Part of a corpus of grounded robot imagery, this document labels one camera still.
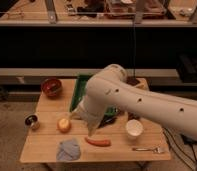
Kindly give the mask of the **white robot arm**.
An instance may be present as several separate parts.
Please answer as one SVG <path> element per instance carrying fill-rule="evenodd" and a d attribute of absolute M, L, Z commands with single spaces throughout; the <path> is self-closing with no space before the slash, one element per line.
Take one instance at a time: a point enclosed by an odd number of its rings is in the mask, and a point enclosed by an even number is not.
<path fill-rule="evenodd" d="M 87 82 L 85 94 L 73 114 L 94 134 L 108 107 L 134 113 L 197 140 L 197 101 L 142 90 L 126 83 L 127 72 L 110 64 Z"/>

